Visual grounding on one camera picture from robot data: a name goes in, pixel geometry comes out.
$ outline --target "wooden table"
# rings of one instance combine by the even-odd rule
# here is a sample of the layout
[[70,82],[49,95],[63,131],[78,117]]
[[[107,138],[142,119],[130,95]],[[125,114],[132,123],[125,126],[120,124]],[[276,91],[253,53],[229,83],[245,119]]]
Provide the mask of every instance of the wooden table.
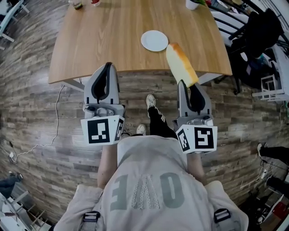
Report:
[[92,75],[106,62],[118,71],[168,70],[165,51],[151,52],[140,42],[148,30],[163,32],[178,42],[188,56],[200,82],[232,75],[228,54],[208,7],[188,10],[178,0],[101,0],[94,7],[69,6],[54,47],[49,83],[65,82],[84,90],[73,80]]

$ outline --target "black pants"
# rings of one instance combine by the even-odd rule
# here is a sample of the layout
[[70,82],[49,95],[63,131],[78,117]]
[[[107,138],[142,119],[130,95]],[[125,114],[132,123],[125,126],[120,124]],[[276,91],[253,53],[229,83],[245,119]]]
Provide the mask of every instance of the black pants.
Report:
[[150,107],[149,110],[149,117],[150,117],[150,134],[151,135],[158,135],[164,138],[175,138],[177,139],[176,133],[168,127],[166,118],[164,115],[158,110],[157,107]]
[[264,148],[264,147],[261,147],[260,155],[262,157],[270,157],[270,158],[281,160],[285,164],[289,165],[289,148],[284,148],[284,147]]

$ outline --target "white sneaker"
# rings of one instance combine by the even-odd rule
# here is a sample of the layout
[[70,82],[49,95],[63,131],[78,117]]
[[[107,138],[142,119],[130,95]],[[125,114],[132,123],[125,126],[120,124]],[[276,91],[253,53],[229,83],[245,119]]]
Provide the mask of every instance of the white sneaker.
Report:
[[147,97],[146,97],[146,105],[148,106],[148,110],[150,107],[152,106],[156,106],[156,100],[154,98],[154,96],[152,94],[149,94]]
[[261,147],[262,147],[262,144],[261,144],[261,143],[258,143],[257,151],[258,151],[258,155],[259,155],[260,157],[261,157],[261,155],[260,155]]
[[137,134],[146,135],[146,128],[145,125],[139,125],[136,129]]

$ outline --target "forearm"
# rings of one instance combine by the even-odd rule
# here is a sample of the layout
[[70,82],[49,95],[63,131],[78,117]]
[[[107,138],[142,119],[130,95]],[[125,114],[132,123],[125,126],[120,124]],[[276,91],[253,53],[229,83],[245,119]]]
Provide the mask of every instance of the forearm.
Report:
[[117,144],[103,146],[98,168],[98,187],[104,189],[117,170]]
[[187,172],[193,175],[193,177],[203,185],[207,184],[202,160],[199,154],[187,155]]

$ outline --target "black buckle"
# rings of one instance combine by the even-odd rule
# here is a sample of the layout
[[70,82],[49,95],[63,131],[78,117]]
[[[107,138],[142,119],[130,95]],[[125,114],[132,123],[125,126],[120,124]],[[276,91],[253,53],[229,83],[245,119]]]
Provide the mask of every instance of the black buckle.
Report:
[[100,213],[97,211],[91,211],[88,212],[86,214],[84,214],[83,216],[83,221],[84,222],[98,222],[98,219],[100,218]]
[[226,208],[220,208],[216,212],[214,212],[215,223],[222,222],[224,220],[227,220],[228,218],[231,218],[231,214]]

